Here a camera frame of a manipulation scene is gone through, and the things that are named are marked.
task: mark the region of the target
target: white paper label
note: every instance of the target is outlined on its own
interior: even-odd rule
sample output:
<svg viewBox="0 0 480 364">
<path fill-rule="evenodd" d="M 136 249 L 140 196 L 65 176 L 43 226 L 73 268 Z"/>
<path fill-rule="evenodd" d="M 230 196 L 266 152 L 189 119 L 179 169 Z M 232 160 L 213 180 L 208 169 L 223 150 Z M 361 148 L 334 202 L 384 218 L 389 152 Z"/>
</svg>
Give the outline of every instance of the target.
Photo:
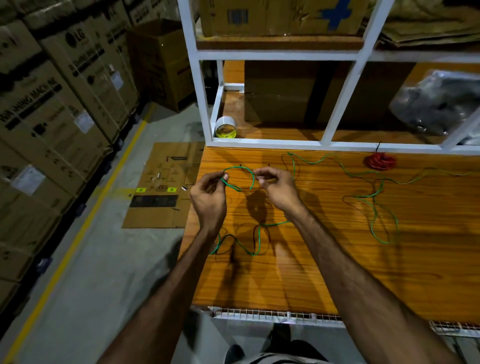
<svg viewBox="0 0 480 364">
<path fill-rule="evenodd" d="M 75 124 L 77 124 L 78 128 L 84 134 L 87 134 L 90 128 L 95 125 L 95 122 L 93 121 L 90 114 L 86 110 L 83 110 L 80 115 L 78 115 L 75 119 Z"/>
<path fill-rule="evenodd" d="M 32 165 L 25 167 L 23 171 L 12 181 L 10 186 L 22 191 L 29 196 L 33 195 L 41 185 L 45 175 Z"/>
<path fill-rule="evenodd" d="M 115 89 L 118 91 L 123 86 L 123 80 L 121 79 L 120 73 L 116 71 L 111 77 L 112 83 L 115 86 Z"/>
</svg>

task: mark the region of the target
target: concrete floor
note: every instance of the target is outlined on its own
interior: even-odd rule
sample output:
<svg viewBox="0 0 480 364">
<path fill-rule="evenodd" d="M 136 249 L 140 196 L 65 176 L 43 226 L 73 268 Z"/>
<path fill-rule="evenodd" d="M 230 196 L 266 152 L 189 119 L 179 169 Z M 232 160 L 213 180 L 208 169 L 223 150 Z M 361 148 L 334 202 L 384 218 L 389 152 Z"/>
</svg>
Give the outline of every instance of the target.
<svg viewBox="0 0 480 364">
<path fill-rule="evenodd" d="M 15 363 L 95 363 L 146 298 L 154 282 L 167 275 L 175 264 L 183 229 L 121 228 L 131 199 L 128 195 L 137 185 L 153 143 L 204 138 L 195 105 L 180 114 L 157 105 L 152 107 L 150 123 L 133 145 L 78 249 L 23 340 Z M 34 311 L 138 128 L 136 125 L 131 130 L 109 175 L 92 195 L 87 210 L 74 222 L 29 303 L 0 342 L 0 358 L 7 355 Z M 192 311 L 172 362 L 221 364 L 228 347 L 234 343 L 241 345 L 247 355 L 253 355 L 266 345 L 271 328 L 271 323 L 212 319 Z M 308 341 L 333 363 L 364 362 L 344 329 L 293 325 L 291 332 L 293 340 Z M 450 345 L 454 343 L 453 339 L 447 341 Z M 467 363 L 480 363 L 476 344 L 471 339 L 458 341 Z"/>
</svg>

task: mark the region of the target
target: roll of clear tape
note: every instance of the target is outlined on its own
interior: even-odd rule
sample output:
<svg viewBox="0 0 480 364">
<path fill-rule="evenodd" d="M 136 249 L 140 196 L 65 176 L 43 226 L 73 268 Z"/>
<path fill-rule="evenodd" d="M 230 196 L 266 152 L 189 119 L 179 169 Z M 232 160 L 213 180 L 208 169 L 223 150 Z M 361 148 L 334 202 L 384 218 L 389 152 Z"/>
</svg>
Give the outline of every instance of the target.
<svg viewBox="0 0 480 364">
<path fill-rule="evenodd" d="M 237 136 L 237 124 L 230 116 L 222 116 L 215 123 L 215 135 L 217 138 L 235 138 Z"/>
</svg>

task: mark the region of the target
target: red wire bundle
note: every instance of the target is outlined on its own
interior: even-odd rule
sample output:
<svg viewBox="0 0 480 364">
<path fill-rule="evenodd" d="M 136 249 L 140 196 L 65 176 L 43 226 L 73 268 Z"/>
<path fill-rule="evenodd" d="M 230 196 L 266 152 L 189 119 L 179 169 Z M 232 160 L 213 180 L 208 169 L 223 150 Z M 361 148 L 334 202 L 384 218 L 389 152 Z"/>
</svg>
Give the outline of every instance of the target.
<svg viewBox="0 0 480 364">
<path fill-rule="evenodd" d="M 395 157 L 388 156 L 385 153 L 374 152 L 371 156 L 363 160 L 363 164 L 373 170 L 391 170 L 396 166 Z"/>
</svg>

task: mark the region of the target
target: blue cross mark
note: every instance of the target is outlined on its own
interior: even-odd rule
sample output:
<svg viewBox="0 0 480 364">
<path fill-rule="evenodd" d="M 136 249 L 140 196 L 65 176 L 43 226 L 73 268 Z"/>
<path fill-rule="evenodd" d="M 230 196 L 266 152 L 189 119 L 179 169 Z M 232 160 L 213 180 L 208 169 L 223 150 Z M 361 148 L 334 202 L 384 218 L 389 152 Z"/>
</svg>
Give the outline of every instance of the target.
<svg viewBox="0 0 480 364">
<path fill-rule="evenodd" d="M 334 9 L 324 9 L 318 11 L 317 19 L 328 19 L 328 30 L 337 30 L 340 20 L 348 19 L 352 15 L 352 10 L 348 8 L 350 0 L 338 0 Z"/>
</svg>

